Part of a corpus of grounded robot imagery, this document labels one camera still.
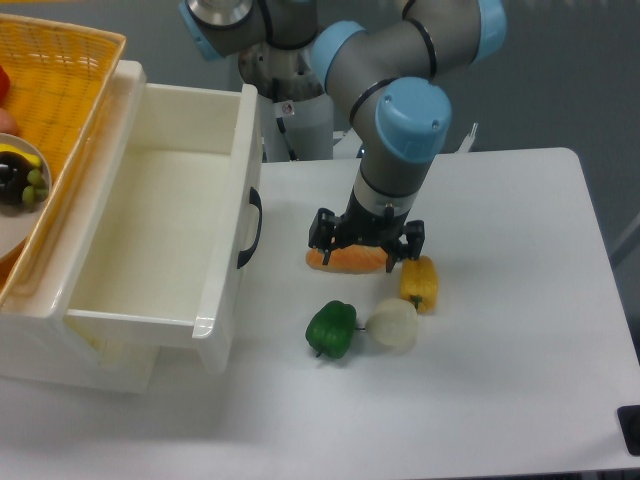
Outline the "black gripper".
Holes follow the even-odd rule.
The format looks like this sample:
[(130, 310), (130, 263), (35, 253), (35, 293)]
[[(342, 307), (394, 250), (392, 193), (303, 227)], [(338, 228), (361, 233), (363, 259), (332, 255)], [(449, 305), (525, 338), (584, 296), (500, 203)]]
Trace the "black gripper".
[(336, 215), (320, 208), (309, 229), (308, 246), (323, 254), (328, 265), (334, 250), (351, 245), (379, 247), (387, 253), (385, 271), (391, 273), (398, 262), (417, 260), (425, 241), (422, 220), (407, 222), (415, 196), (385, 197), (365, 194), (360, 199), (352, 190), (346, 210)]

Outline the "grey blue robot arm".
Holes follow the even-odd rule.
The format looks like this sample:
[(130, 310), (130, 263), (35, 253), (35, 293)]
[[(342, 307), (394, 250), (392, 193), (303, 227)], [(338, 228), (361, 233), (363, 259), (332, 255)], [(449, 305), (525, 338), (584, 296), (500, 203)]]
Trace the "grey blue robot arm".
[(242, 80), (273, 105), (328, 96), (363, 143), (346, 210), (320, 209), (309, 246), (324, 260), (353, 245), (378, 247), (393, 268), (417, 259), (424, 224), (409, 211), (445, 143), (451, 105), (434, 79), (498, 51), (499, 1), (408, 1), (375, 33), (354, 21), (322, 27), (313, 1), (182, 1), (201, 55), (238, 59)]

